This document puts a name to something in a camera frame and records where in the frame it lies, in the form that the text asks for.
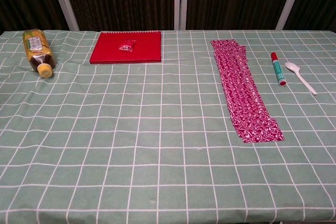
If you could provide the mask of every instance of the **spiral binding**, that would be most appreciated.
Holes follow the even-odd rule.
[[[102,31],[102,34],[142,34],[142,33],[157,33],[159,30],[150,31]]]

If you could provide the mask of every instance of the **plastic bottle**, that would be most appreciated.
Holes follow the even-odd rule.
[[[22,37],[32,68],[43,78],[51,77],[56,62],[44,32],[39,29],[27,30]]]

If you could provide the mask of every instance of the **spoon handle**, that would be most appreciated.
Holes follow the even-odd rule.
[[[302,83],[309,89],[309,91],[313,95],[317,95],[317,92],[315,91],[315,89],[313,89],[313,87],[311,85],[309,85],[309,83],[306,82],[306,80],[299,73],[296,73],[296,75],[298,76],[298,78],[302,81]]]

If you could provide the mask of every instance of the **red notebook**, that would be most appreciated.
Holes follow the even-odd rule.
[[[127,40],[135,40],[131,52],[120,50]],[[92,52],[91,64],[161,62],[161,32],[102,32]]]

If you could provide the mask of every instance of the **yellow bottle cap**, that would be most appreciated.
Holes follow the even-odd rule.
[[[49,78],[50,76],[53,75],[53,69],[51,68],[51,65],[46,63],[38,65],[37,71],[39,75],[43,78]]]

